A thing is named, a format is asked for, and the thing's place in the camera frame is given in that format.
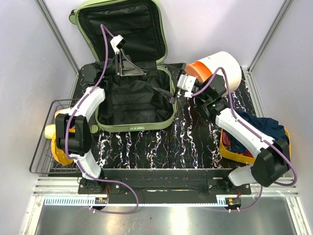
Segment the pink maroon garment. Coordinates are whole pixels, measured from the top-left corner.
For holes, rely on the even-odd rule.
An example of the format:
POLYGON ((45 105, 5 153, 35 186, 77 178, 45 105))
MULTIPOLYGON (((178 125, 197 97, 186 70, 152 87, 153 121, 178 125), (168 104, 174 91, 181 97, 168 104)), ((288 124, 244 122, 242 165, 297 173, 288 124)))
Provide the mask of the pink maroon garment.
POLYGON ((231 139, 226 132, 222 132, 222 144, 226 149, 231 147, 231 139))

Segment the navy blue garment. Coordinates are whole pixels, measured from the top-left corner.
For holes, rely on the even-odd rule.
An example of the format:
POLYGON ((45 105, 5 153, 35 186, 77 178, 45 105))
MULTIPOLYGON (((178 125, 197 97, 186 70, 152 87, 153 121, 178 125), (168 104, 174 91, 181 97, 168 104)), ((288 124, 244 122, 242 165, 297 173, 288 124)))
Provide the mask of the navy blue garment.
MULTIPOLYGON (((253 127, 261 131, 262 133, 274 138, 275 140, 284 139, 288 144, 290 144, 290 139, 285 132, 285 128, 283 125, 280 125, 277 120, 267 117, 256 117, 252 114, 243 112, 241 110, 236 110, 235 112, 251 124, 253 127)), ((231 139, 231 151, 244 153, 249 151, 242 143, 240 143, 236 138, 234 138, 230 133, 225 131, 229 134, 231 139)))

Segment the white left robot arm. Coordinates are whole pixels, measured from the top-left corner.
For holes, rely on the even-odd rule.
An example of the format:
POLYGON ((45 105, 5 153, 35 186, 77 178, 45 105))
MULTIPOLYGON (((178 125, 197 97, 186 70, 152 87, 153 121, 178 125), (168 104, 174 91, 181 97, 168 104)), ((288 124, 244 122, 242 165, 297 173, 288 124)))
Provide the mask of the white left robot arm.
POLYGON ((55 132, 51 137, 51 152, 54 160, 62 165, 75 163, 82 172, 81 184, 96 194, 108 190, 108 182, 97 164, 91 150, 89 120, 96 108, 105 100, 105 89, 100 86, 105 78, 143 76, 144 72, 118 49, 112 59, 94 62, 81 67, 80 75, 90 86, 72 108, 55 114, 55 132))

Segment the white orange drawer cabinet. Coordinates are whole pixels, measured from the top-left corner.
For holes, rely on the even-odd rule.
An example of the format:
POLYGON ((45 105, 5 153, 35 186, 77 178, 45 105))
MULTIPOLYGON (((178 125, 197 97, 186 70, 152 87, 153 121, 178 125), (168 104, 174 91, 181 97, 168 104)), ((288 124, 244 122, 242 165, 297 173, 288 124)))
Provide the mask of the white orange drawer cabinet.
POLYGON ((219 67, 222 67, 226 72, 231 92, 237 90, 242 80, 241 67, 237 60, 228 52, 220 51, 188 64, 185 67, 185 72, 203 83, 219 67))

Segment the orange plastic basket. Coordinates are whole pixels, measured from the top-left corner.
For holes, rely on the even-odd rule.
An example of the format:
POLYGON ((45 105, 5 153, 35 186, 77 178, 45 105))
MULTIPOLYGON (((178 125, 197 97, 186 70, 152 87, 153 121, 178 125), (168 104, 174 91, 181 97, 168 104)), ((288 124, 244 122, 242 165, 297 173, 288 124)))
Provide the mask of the orange plastic basket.
POLYGON ((240 163, 244 163, 244 164, 249 164, 249 165, 254 164, 255 159, 257 157, 257 155, 253 155, 254 158, 246 157, 246 156, 241 155, 240 152, 231 151, 231 148, 226 149, 222 144, 222 135, 220 137, 219 153, 221 154, 221 156, 223 158, 226 158, 226 159, 229 159, 232 161, 236 161, 236 162, 240 162, 240 163))

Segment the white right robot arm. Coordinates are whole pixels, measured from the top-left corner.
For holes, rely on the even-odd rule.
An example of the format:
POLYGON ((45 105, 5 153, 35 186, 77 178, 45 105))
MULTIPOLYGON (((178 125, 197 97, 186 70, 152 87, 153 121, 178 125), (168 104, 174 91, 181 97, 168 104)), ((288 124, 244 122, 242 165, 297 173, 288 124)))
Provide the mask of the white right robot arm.
POLYGON ((224 68, 218 67, 205 82, 194 76, 182 73, 174 94, 154 87, 169 103, 175 103, 177 97, 202 98, 201 108, 209 120, 227 131, 252 154, 255 161, 244 167, 229 171, 218 182, 224 192, 233 194, 240 186, 258 183, 262 187, 278 184, 278 179, 289 170, 293 172, 293 186, 297 182, 297 173, 290 161, 290 147, 285 139, 274 138, 261 132, 244 120, 233 107, 232 99, 225 100, 224 94, 231 93, 227 74, 224 68))

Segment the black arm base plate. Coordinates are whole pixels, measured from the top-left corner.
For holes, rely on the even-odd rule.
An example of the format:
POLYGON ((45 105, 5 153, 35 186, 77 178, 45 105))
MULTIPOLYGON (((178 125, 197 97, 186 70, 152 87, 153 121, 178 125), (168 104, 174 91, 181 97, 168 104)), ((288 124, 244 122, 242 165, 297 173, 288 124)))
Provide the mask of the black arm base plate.
POLYGON ((250 184, 229 187, 223 183, 229 169, 104 169, 100 178, 116 180, 106 183, 82 178, 79 194, 121 193, 128 184, 135 191, 197 191, 209 195, 241 194, 250 195, 250 184))

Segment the red garment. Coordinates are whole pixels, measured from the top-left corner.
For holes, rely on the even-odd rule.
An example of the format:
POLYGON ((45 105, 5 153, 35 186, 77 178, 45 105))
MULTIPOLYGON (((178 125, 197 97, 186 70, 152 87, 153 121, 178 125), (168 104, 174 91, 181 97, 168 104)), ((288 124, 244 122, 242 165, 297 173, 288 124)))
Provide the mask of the red garment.
POLYGON ((250 157, 250 158, 254 158, 253 155, 249 151, 241 153, 241 155, 246 156, 246 157, 250 157))

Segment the green hard-shell suitcase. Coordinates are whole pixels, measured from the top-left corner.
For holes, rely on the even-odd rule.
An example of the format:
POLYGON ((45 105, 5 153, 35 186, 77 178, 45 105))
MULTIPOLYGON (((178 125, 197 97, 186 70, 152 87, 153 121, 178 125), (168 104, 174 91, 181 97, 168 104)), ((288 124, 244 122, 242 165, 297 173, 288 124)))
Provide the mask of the green hard-shell suitcase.
POLYGON ((155 0, 89 0, 72 10, 75 24, 95 62, 115 55, 110 41, 121 35, 122 47, 143 76, 105 78, 100 84, 106 98, 96 108, 95 119, 108 132, 159 130, 174 120, 176 104, 169 103, 152 86, 175 92, 174 78, 164 66, 167 44, 161 11, 155 0))

